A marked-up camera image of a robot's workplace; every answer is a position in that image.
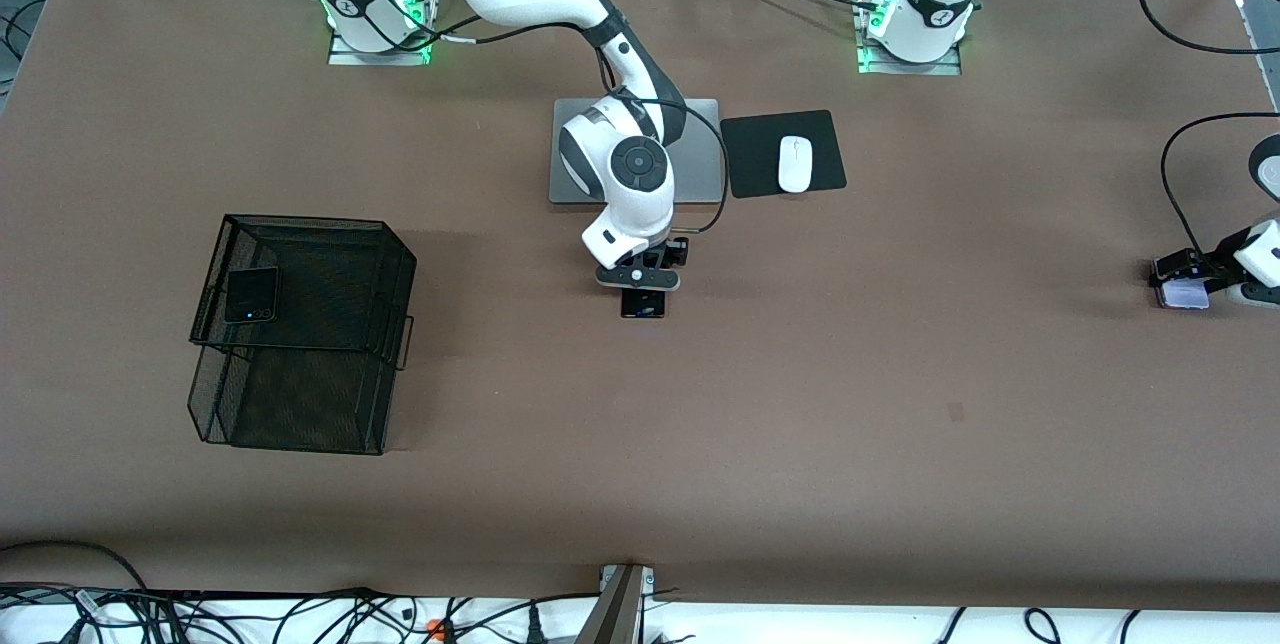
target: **black mouse pad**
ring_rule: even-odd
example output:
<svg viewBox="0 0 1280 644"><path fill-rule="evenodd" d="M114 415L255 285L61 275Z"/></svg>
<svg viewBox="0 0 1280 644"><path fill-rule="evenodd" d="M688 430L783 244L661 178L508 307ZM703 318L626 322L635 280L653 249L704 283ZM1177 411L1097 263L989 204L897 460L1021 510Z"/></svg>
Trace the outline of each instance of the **black mouse pad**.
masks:
<svg viewBox="0 0 1280 644"><path fill-rule="evenodd" d="M845 188L845 161L840 157L831 111L723 119L721 133L728 150L728 181L737 198L786 193L778 187L778 146L783 137L804 137L813 142L810 192Z"/></svg>

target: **mouse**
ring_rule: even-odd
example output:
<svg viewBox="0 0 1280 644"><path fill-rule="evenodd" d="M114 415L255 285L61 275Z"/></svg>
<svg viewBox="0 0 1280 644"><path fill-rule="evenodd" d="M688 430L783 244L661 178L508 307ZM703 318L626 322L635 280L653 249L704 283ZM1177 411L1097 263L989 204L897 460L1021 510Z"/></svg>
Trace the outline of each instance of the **mouse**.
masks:
<svg viewBox="0 0 1280 644"><path fill-rule="evenodd" d="M813 142L804 137L782 137L778 143L778 187L799 195L813 179Z"/></svg>

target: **brown table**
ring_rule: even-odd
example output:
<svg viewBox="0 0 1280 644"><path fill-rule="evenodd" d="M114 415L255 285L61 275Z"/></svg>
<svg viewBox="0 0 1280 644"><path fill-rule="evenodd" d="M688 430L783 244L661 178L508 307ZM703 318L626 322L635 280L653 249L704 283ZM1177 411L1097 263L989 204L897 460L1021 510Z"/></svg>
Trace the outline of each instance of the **brown table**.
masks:
<svg viewBox="0 0 1280 644"><path fill-rule="evenodd" d="M545 198L552 101L599 91L576 35L326 67L308 0L50 0L0 119L0 538L168 588L530 594L639 559L690 599L1275 607L1280 318L1142 284L1184 246L1161 143L1267 108L1256 61L1134 0L983 0L960 78L859 76L832 3L614 1L724 117L828 108L850 179L731 201L663 321L618 319L593 215ZM1230 0L1153 3L1247 44ZM1267 211L1274 129L1180 143L1204 239ZM196 439L228 211L416 252L394 451ZM50 561L3 574L109 571Z"/></svg>

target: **metal post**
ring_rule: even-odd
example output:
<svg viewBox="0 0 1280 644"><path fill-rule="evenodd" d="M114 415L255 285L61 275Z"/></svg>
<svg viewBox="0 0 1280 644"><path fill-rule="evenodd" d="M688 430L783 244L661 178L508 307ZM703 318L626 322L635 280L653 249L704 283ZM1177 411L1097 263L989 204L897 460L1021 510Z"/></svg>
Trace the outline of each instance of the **metal post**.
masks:
<svg viewBox="0 0 1280 644"><path fill-rule="evenodd" d="M604 592L573 644L636 644L640 607L653 594L653 570L640 565L607 566Z"/></svg>

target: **wire basket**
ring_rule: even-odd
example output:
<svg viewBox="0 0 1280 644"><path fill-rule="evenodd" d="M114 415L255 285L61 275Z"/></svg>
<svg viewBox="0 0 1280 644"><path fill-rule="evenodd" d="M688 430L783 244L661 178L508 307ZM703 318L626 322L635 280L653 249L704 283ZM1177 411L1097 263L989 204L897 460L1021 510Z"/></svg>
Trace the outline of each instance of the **wire basket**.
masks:
<svg viewBox="0 0 1280 644"><path fill-rule="evenodd" d="M381 221L224 216L191 328L201 353L187 408L201 440L383 453L416 266ZM269 316L237 321L229 279L262 269L278 271Z"/></svg>

